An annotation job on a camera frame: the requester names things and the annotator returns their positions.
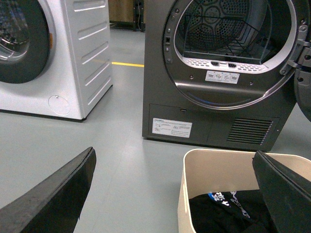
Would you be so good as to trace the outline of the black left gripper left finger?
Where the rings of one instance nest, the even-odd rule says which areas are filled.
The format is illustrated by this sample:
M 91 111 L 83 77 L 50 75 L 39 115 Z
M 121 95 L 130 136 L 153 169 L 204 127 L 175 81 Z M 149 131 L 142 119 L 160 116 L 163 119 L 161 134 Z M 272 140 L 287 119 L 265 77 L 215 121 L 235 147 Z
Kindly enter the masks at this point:
M 91 188 L 97 157 L 89 147 L 0 210 L 2 233 L 72 233 Z

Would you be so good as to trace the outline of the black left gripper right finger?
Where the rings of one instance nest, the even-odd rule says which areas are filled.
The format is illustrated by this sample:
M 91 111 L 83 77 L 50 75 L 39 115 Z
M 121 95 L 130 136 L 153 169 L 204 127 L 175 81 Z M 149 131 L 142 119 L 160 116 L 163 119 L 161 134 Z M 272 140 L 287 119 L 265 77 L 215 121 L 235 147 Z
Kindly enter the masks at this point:
M 311 182 L 258 150 L 252 161 L 255 177 L 279 233 L 311 231 Z

